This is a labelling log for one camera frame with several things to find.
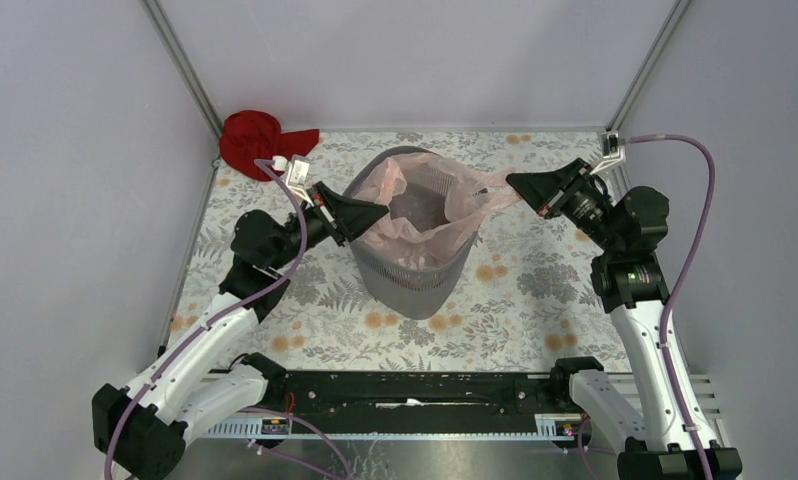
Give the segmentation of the pink plastic trash bag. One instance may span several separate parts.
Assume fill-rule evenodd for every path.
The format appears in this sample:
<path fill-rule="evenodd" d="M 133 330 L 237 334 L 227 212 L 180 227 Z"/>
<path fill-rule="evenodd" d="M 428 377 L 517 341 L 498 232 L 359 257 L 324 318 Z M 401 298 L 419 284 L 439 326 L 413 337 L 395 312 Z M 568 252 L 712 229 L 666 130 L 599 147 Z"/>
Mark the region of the pink plastic trash bag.
<path fill-rule="evenodd" d="M 386 206 L 359 242 L 383 261 L 415 271 L 443 268 L 472 243 L 493 213 L 520 200 L 506 182 L 513 167 L 484 172 L 428 151 L 374 160 L 348 186 L 349 197 Z"/>

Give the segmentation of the grey slotted trash bin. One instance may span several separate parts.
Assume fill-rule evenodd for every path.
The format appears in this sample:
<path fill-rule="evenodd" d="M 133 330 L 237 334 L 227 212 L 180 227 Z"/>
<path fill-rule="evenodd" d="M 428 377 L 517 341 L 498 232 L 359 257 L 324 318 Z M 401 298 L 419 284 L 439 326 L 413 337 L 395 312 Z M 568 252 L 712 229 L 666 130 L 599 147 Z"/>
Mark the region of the grey slotted trash bin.
<path fill-rule="evenodd" d="M 389 154 L 415 151 L 431 152 L 420 147 L 400 146 L 381 153 L 374 160 L 382 160 Z M 463 272 L 476 237 L 477 234 L 473 235 L 472 243 L 462 247 L 445 267 L 423 271 L 389 264 L 363 247 L 359 239 L 353 242 L 351 249 L 368 292 L 399 314 L 420 320 L 434 315 L 446 302 Z"/>

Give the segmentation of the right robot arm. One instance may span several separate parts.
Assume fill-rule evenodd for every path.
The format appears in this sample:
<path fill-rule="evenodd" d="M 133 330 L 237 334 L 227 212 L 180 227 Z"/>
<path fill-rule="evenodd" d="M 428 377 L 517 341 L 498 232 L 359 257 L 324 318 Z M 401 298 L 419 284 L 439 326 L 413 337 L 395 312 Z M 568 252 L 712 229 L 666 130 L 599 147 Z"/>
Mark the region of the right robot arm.
<path fill-rule="evenodd" d="M 675 337 L 672 296 L 656 256 L 668 232 L 668 199 L 639 186 L 613 202 L 582 159 L 550 172 L 511 173 L 506 182 L 538 216 L 568 219 L 601 248 L 591 282 L 623 342 L 641 408 L 587 357 L 556 363 L 552 405 L 582 409 L 609 441 L 621 479 L 738 478 L 740 455 L 709 424 Z"/>

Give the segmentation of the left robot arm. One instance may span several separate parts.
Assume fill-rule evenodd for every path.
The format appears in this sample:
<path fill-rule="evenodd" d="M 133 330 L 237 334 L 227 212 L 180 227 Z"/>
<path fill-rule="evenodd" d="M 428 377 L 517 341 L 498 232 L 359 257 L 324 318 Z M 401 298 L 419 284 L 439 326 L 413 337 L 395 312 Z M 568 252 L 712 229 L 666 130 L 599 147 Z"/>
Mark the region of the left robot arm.
<path fill-rule="evenodd" d="M 205 312 L 175 346 L 123 387 L 104 384 L 93 395 L 95 447 L 131 479 L 164 479 L 200 435 L 233 413 L 256 405 L 271 411 L 284 401 L 282 380 L 250 365 L 237 366 L 200 388 L 224 350 L 258 326 L 278 305 L 304 254 L 326 239 L 344 246 L 387 216 L 385 205 L 340 195 L 321 182 L 293 203 L 285 223 L 262 210 L 234 226 L 232 265 Z"/>

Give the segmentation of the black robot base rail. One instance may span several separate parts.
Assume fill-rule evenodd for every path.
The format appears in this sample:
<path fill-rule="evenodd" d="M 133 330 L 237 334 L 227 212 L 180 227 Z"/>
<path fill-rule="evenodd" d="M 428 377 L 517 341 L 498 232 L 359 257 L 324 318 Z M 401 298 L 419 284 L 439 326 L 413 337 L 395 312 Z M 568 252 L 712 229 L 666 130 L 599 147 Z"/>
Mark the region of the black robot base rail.
<path fill-rule="evenodd" d="M 559 374 L 485 372 L 288 371 L 271 377 L 261 409 L 311 418 L 491 417 L 540 414 L 581 418 Z"/>

